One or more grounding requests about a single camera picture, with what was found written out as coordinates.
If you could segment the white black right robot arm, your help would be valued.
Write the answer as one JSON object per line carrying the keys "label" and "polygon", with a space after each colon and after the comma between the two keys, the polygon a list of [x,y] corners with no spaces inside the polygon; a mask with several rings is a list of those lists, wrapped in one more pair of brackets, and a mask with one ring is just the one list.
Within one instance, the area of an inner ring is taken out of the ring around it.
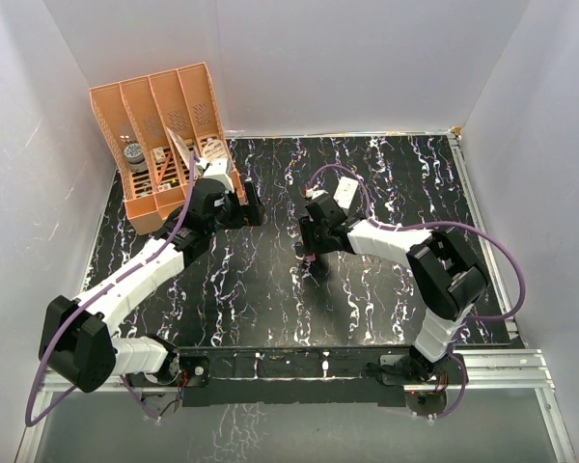
{"label": "white black right robot arm", "polygon": [[464,237],[453,228],[392,231],[366,217],[348,216],[325,191],[306,194],[307,214],[299,219],[308,258],[332,252],[372,256],[411,270],[427,309],[409,353],[388,374],[430,383],[442,375],[458,330],[488,287],[488,272]]}

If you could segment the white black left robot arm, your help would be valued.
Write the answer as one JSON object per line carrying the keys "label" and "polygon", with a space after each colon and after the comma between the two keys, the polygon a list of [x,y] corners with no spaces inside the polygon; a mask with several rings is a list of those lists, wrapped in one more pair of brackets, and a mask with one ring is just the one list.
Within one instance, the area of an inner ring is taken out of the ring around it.
{"label": "white black left robot arm", "polygon": [[40,359],[74,387],[90,393],[112,375],[146,374],[168,385],[179,376],[179,351],[157,335],[121,338],[127,316],[160,286],[210,248],[220,231],[259,226],[264,206],[250,181],[246,201],[213,178],[201,177],[187,204],[172,212],[142,250],[97,286],[69,300],[50,302],[42,329]]}

